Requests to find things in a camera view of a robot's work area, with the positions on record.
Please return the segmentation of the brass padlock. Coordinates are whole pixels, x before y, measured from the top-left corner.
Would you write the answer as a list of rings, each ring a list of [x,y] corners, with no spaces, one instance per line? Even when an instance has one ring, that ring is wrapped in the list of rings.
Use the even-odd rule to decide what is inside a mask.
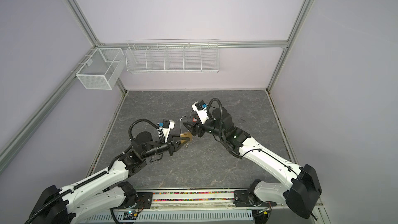
[[[183,115],[180,119],[179,119],[179,125],[180,125],[180,135],[179,136],[185,136],[185,137],[190,137],[191,141],[193,139],[193,135],[185,128],[185,126],[183,125],[184,120],[188,121],[189,118],[186,115]]]

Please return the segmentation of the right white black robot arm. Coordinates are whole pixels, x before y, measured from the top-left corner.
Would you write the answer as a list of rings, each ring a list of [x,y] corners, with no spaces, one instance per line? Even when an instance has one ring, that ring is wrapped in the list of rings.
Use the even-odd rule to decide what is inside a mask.
[[[255,180],[247,189],[248,203],[254,205],[271,201],[287,205],[304,219],[313,217],[322,189],[316,170],[306,164],[300,166],[261,145],[248,132],[237,127],[232,116],[218,98],[209,103],[196,101],[192,105],[194,122],[184,122],[193,136],[211,134],[232,156],[248,159],[276,178],[282,189],[270,187],[262,180]]]

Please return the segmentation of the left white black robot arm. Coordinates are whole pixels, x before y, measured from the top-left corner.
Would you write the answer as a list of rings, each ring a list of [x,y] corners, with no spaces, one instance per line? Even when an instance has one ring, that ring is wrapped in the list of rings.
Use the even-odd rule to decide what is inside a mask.
[[[57,188],[52,185],[45,189],[34,206],[28,224],[77,224],[107,209],[134,207],[140,201],[136,190],[126,181],[147,164],[146,159],[165,152],[171,156],[192,140],[191,133],[170,135],[174,122],[165,120],[154,124],[147,119],[140,122],[153,126],[158,133],[154,141],[150,132],[143,131],[137,136],[129,129],[130,145],[113,158],[109,166],[71,185]]]

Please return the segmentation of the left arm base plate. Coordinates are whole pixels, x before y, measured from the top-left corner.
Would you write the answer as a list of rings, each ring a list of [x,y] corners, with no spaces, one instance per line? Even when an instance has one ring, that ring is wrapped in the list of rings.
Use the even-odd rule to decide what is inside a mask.
[[[129,208],[138,208],[138,209],[149,209],[151,208],[153,198],[153,192],[144,191],[138,192],[134,195],[125,197],[122,201],[121,205],[117,207],[113,207],[115,209],[129,209]]]

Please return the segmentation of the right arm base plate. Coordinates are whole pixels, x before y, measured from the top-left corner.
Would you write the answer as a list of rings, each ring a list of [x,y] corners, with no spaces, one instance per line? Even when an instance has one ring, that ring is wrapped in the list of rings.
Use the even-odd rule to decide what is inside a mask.
[[[274,207],[277,205],[271,201],[263,202],[254,193],[250,193],[247,190],[235,190],[233,203],[236,207]]]

